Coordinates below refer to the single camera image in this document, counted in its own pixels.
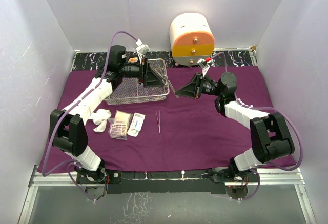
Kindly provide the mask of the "metal mesh instrument tray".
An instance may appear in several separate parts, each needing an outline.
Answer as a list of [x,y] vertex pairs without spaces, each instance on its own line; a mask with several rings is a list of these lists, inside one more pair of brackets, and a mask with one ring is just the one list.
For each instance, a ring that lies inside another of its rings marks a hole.
[[[162,58],[148,60],[149,68],[151,66],[161,66],[166,68],[165,61]],[[161,101],[167,98],[170,92],[169,84],[165,82],[160,87],[144,87],[137,78],[123,78],[122,83],[105,98],[109,105],[123,105],[145,103],[151,101]]]

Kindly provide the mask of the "straight steel tweezers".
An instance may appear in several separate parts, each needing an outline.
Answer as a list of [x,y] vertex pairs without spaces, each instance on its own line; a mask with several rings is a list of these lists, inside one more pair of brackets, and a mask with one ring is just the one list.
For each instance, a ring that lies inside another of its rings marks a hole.
[[158,133],[160,134],[160,110],[156,112],[156,120],[158,125]]

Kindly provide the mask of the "small white blue packet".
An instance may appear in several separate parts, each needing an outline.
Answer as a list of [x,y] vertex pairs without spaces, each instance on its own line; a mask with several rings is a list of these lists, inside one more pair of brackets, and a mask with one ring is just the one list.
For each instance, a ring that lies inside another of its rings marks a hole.
[[144,114],[134,113],[132,122],[130,125],[130,129],[140,132],[142,129],[142,125],[144,123],[145,117],[146,116]]

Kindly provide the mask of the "purple cloth drape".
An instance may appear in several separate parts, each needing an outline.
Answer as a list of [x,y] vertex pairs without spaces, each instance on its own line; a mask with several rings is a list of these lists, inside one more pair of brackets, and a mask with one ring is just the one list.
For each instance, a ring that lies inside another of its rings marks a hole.
[[[237,78],[236,94],[247,105],[272,107],[264,78],[257,66],[229,67]],[[168,68],[174,88],[186,85],[198,68]],[[58,109],[72,103],[90,84],[97,70],[72,71],[66,81]],[[96,125],[86,124],[88,145],[105,161],[106,168],[120,171],[180,171],[226,167],[231,157],[251,147],[249,129],[223,117],[215,109],[215,96],[199,99],[176,98],[170,92],[165,100],[109,106],[99,109],[145,114],[141,132],[127,140],[110,138],[106,131],[96,133]],[[160,112],[160,134],[156,119]]]

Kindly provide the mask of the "white gauze pack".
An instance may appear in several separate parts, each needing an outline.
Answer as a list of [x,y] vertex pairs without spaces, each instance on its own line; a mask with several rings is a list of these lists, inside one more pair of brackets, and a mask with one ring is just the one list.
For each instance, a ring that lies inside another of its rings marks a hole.
[[115,116],[109,118],[109,136],[113,139],[127,140],[127,132],[132,120],[132,114],[116,110]]

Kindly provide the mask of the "small white green packet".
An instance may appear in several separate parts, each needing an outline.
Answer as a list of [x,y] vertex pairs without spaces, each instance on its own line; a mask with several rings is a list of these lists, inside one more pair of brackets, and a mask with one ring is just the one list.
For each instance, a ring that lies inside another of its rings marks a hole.
[[132,137],[137,137],[139,135],[139,133],[140,133],[140,129],[139,128],[136,128],[135,129],[135,128],[130,127],[128,129],[128,131],[127,131],[127,134],[129,136],[132,136]]

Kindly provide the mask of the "white gauze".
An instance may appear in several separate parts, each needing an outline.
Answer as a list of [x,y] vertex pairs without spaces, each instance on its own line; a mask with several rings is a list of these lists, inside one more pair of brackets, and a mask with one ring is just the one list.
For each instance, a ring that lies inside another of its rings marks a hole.
[[93,112],[89,120],[92,120],[96,125],[96,128],[93,129],[96,133],[102,133],[107,126],[107,121],[111,117],[112,113],[107,109],[98,109],[96,112]]

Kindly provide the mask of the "curved tip steel tweezers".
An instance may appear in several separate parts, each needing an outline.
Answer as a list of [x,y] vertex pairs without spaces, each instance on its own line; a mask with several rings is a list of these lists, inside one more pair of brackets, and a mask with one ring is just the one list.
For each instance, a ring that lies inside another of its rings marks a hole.
[[177,99],[179,99],[179,96],[175,93],[176,90],[175,90],[175,88],[173,87],[173,85],[172,85],[172,83],[170,82],[170,80],[167,80],[167,82],[168,82],[169,87],[170,87],[170,89],[172,90],[173,94],[175,95],[175,97],[176,97]]

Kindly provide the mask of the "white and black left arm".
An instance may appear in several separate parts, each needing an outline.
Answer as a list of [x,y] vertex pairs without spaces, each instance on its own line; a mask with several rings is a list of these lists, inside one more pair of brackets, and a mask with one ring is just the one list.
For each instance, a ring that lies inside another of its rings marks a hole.
[[50,115],[48,145],[69,155],[75,170],[94,182],[106,178],[106,169],[104,161],[88,146],[87,120],[124,78],[136,78],[144,87],[164,85],[163,78],[151,69],[145,57],[148,51],[149,47],[138,41],[137,62],[131,63],[124,46],[111,46],[104,66],[99,68],[88,87],[63,110],[55,109]]

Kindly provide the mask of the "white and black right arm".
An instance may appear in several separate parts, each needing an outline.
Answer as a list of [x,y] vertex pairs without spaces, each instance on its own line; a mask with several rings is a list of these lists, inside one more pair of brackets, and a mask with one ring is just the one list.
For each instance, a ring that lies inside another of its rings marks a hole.
[[202,94],[214,95],[218,113],[249,129],[251,148],[232,157],[228,167],[217,172],[224,178],[241,181],[252,168],[293,154],[295,146],[285,118],[279,112],[267,113],[247,108],[236,99],[236,89],[237,79],[231,72],[223,73],[217,82],[196,73],[175,94],[193,99],[200,98]]

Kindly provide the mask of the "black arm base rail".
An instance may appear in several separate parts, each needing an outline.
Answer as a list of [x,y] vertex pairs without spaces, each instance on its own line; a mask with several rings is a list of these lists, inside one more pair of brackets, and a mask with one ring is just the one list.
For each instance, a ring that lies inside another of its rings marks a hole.
[[248,194],[248,185],[257,184],[259,177],[250,171],[229,177],[227,169],[215,168],[160,172],[106,170],[93,179],[77,170],[76,180],[82,185],[104,186],[107,194],[208,192],[244,198]]

